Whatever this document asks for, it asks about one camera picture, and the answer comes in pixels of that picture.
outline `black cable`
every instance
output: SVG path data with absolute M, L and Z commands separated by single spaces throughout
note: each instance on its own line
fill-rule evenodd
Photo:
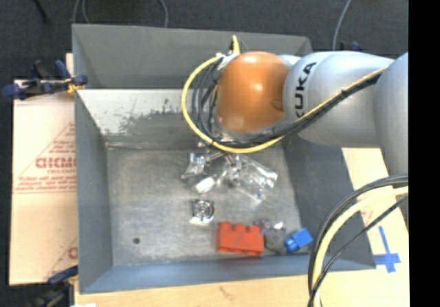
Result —
M 158 1 L 164 11 L 164 27 L 168 27 L 168 22 L 169 22 L 168 8 L 166 7 L 164 0 L 158 0 Z M 89 20 L 89 17 L 87 16 L 87 11 L 86 11 L 87 0 L 76 0 L 75 1 L 74 11 L 73 11 L 72 18 L 71 18 L 72 23 L 76 22 L 76 17 L 78 16 L 78 9 L 79 9 L 80 5 L 81 5 L 82 16 L 83 16 L 85 22 L 91 23 L 91 21 Z
M 313 283 L 311 281 L 314 271 L 314 265 L 316 260 L 316 254 L 319 251 L 320 244 L 322 242 L 322 239 L 324 235 L 326 234 L 328 228 L 334 223 L 334 221 L 338 218 L 338 216 L 344 211 L 344 208 L 350 205 L 355 199 L 357 199 L 362 194 L 365 194 L 371 190 L 386 187 L 386 186 L 393 186 L 393 187 L 404 187 L 408 185 L 408 175 L 407 174 L 397 174 L 392 175 L 386 178 L 382 178 L 379 180 L 376 180 L 372 183 L 369 183 L 360 189 L 353 191 L 353 193 L 350 193 L 346 197 L 344 197 L 338 204 L 336 204 L 333 209 L 327 214 L 325 219 L 322 221 L 322 224 L 320 226 L 320 230 L 315 236 L 315 239 L 313 241 L 313 248 L 311 250 L 310 255 L 310 261 L 309 261 L 309 271 L 308 271 L 308 278 L 309 278 L 309 292 L 311 293 L 313 289 Z
M 392 213 L 395 209 L 399 208 L 404 204 L 405 201 L 408 200 L 408 196 L 405 196 L 398 200 L 394 205 L 390 206 L 385 212 L 380 214 L 375 220 L 373 220 L 370 224 L 368 224 L 365 228 L 363 228 L 356 236 L 354 236 L 350 241 L 348 241 L 343 247 L 341 247 L 327 262 L 325 267 L 323 268 L 321 274 L 319 275 L 318 279 L 316 280 L 316 283 L 311 290 L 309 302 L 307 304 L 307 307 L 313 307 L 313 302 L 316 296 L 316 293 L 318 292 L 318 289 L 320 288 L 322 282 L 324 281 L 324 278 L 327 276 L 331 266 L 333 263 L 340 257 L 340 255 L 356 240 L 361 238 L 366 232 L 368 232 L 371 228 L 376 226 L 381 220 L 384 220 L 390 213 Z

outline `cable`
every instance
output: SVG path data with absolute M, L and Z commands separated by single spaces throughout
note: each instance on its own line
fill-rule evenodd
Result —
M 359 196 L 361 196 L 371 190 L 386 187 L 386 186 L 402 187 L 402 186 L 406 186 L 406 185 L 408 185 L 408 175 L 407 174 L 397 174 L 397 175 L 392 175 L 392 176 L 385 177 L 382 179 L 378 179 L 378 180 L 373 181 L 371 183 L 368 183 L 365 186 L 362 186 L 360 189 L 348 194 L 331 209 L 331 211 L 326 215 L 326 217 L 322 221 L 320 229 L 318 230 L 318 233 L 316 234 L 315 240 L 313 242 L 312 255 L 310 258 L 310 262 L 309 262 L 309 272 L 308 272 L 308 274 L 309 274 L 309 291 L 311 291 L 312 287 L 313 287 L 313 284 L 311 281 L 311 276 L 313 273 L 313 267 L 314 267 L 314 263 L 315 263 L 315 253 L 320 248 L 320 243 L 322 241 L 323 236 L 325 235 L 325 233 L 327 231 L 327 228 L 342 213 L 344 208 L 347 207 L 349 204 L 351 204 L 356 198 L 358 198 Z
M 168 8 L 166 7 L 165 1 L 164 0 L 158 0 L 160 5 L 162 6 L 162 9 L 164 11 L 164 27 L 168 27 L 168 22 L 169 22 L 169 13 L 168 13 Z M 87 11 L 86 11 L 86 4 L 87 4 L 87 0 L 76 0 L 75 1 L 75 5 L 74 5 L 74 11 L 72 14 L 72 18 L 71 21 L 72 23 L 76 22 L 76 17 L 78 15 L 78 9 L 79 6 L 81 5 L 81 12 L 82 12 L 82 16 L 85 20 L 86 23 L 91 23 L 91 21 L 89 20 L 89 17 L 87 16 Z
M 394 210 L 396 210 L 397 208 L 399 208 L 401 205 L 404 204 L 405 201 L 408 200 L 408 196 L 405 196 L 403 198 L 401 198 L 399 201 L 397 201 L 394 205 L 390 206 L 385 212 L 383 212 L 382 214 L 380 214 L 375 220 L 373 220 L 370 224 L 368 224 L 365 228 L 363 228 L 363 230 L 361 230 L 356 236 L 354 236 L 350 241 L 348 241 L 343 247 L 341 247 L 332 257 L 331 259 L 327 262 L 327 264 L 325 265 L 325 267 L 323 268 L 320 276 L 318 277 L 318 279 L 316 280 L 315 286 L 313 287 L 311 294 L 310 294 L 310 298 L 309 298 L 309 303 L 307 304 L 307 307 L 312 307 L 313 306 L 313 300 L 315 299 L 316 293 L 318 292 L 318 289 L 320 288 L 322 282 L 324 281 L 325 277 L 327 276 L 331 266 L 333 265 L 333 263 L 340 257 L 340 255 L 351 245 L 353 244 L 356 240 L 358 240 L 359 238 L 361 238 L 366 232 L 368 232 L 370 229 L 372 229 L 374 226 L 376 226 L 376 224 L 378 224 L 380 221 L 384 220 L 390 213 L 392 213 Z
M 405 183 L 405 180 L 401 179 L 400 185 Z M 380 188 L 370 187 L 366 191 L 372 191 L 374 194 L 369 196 L 368 198 L 352 205 L 345 211 L 343 211 L 330 225 L 329 228 L 324 230 L 324 236 L 321 240 L 318 241 L 318 250 L 313 251 L 313 254 L 315 255 L 314 264 L 313 264 L 313 273 L 311 274 L 311 285 L 315 286 L 316 281 L 319 276 L 319 272 L 321 272 L 322 264 L 324 262 L 325 253 L 327 252 L 327 249 L 330 245 L 331 240 L 333 239 L 336 232 L 345 224 L 345 222 L 354 215 L 357 211 L 361 210 L 365 205 L 368 205 L 369 203 L 372 203 L 374 201 L 383 199 L 385 197 L 389 196 L 398 196 L 400 194 L 407 194 L 408 188 L 393 188 L 391 190 L 383 191 Z M 319 302 L 319 294 L 318 292 L 315 293 L 315 299 L 313 301 L 312 306 L 317 305 Z
M 331 50 L 336 50 L 336 40 L 338 39 L 339 30 L 341 28 L 342 20 L 344 20 L 345 13 L 347 12 L 347 9 L 349 9 L 351 0 L 346 0 L 344 9 L 342 9 L 342 13 L 338 19 L 338 24 L 336 24 L 335 33 L 333 35 L 333 42 L 331 44 Z
M 168 27 L 168 8 L 166 7 L 165 1 L 164 0 L 158 0 L 159 3 L 162 5 L 162 9 L 164 10 L 164 27 Z

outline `yellow cable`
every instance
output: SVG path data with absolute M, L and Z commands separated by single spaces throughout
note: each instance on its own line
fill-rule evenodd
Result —
M 361 200 L 360 202 L 354 204 L 350 208 L 348 208 L 345 212 L 343 212 L 330 226 L 329 230 L 324 235 L 324 238 L 321 241 L 321 244 L 319 246 L 318 252 L 316 253 L 316 260 L 315 260 L 315 266 L 313 268 L 313 275 L 312 275 L 312 286 L 315 285 L 316 281 L 318 280 L 318 277 L 320 275 L 322 265 L 324 263 L 325 259 L 325 253 L 327 252 L 327 249 L 329 248 L 330 242 L 333 240 L 333 237 L 335 236 L 336 232 L 345 224 L 345 222 L 354 215 L 357 211 L 361 210 L 363 207 L 368 205 L 369 203 L 372 203 L 374 201 L 383 199 L 385 197 L 389 196 L 399 196 L 401 194 L 407 194 L 408 193 L 408 187 L 403 188 L 397 188 L 397 189 L 390 189 L 390 190 L 383 190 L 383 189 L 376 189 L 372 190 L 371 192 L 374 192 L 367 198 Z M 313 300 L 313 306 L 319 306 L 320 298 L 319 293 L 317 292 L 315 295 L 315 299 Z
M 222 59 L 223 56 L 215 56 L 209 60 L 207 60 L 206 62 L 202 63 L 200 66 L 198 66 L 198 68 L 196 68 L 196 70 L 194 70 L 189 78 L 187 79 L 184 88 L 182 89 L 182 93 L 181 93 L 181 111 L 184 115 L 184 118 L 186 120 L 186 123 L 189 125 L 189 127 L 191 128 L 192 131 L 194 131 L 194 133 L 199 136 L 202 140 L 204 140 L 205 142 L 207 142 L 208 144 L 214 146 L 215 148 L 218 148 L 219 150 L 222 150 L 224 152 L 229 152 L 229 153 L 252 153 L 252 152 L 258 152 L 260 150 L 264 150 L 274 144 L 276 144 L 278 141 L 280 141 L 283 136 L 278 137 L 276 139 L 270 140 L 265 142 L 264 144 L 260 144 L 257 146 L 253 146 L 253 147 L 248 147 L 248 148 L 234 148 L 234 147 L 227 147 L 224 146 L 222 144 L 217 143 L 216 141 L 214 141 L 212 138 L 210 138 L 209 136 L 205 135 L 204 133 L 202 133 L 197 126 L 194 124 L 194 122 L 191 120 L 189 114 L 188 114 L 188 110 L 186 108 L 186 96 L 188 95 L 188 90 L 191 86 L 191 84 L 193 83 L 193 80 L 197 77 L 197 75 L 199 75 L 206 67 L 208 67 L 211 64 L 214 64 L 215 62 L 217 62 L 219 59 Z

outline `metal part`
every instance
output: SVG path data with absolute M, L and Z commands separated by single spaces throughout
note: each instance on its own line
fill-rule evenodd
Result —
M 267 230 L 269 230 L 272 227 L 270 224 L 270 220 L 266 218 L 255 220 L 254 225 L 260 228 L 260 232 L 263 235 Z
M 188 179 L 190 177 L 198 177 L 205 174 L 206 167 L 211 165 L 211 162 L 224 155 L 223 152 L 192 152 L 188 153 L 188 167 L 182 174 L 181 178 Z
M 205 165 L 208 162 L 206 153 L 189 153 L 188 154 L 188 167 L 181 175 L 182 179 L 190 177 L 196 177 L 204 173 Z
M 267 249 L 278 254 L 286 254 L 287 249 L 284 245 L 286 239 L 286 229 L 283 223 L 276 223 L 272 226 L 269 219 L 262 218 L 254 221 L 254 225 L 260 228 L 264 235 L 264 245 Z
M 206 225 L 214 219 L 214 201 L 195 200 L 192 202 L 191 223 Z
M 284 245 L 286 238 L 286 229 L 275 229 L 271 227 L 264 233 L 264 245 L 267 249 L 277 252 L 278 254 L 286 254 L 287 249 Z

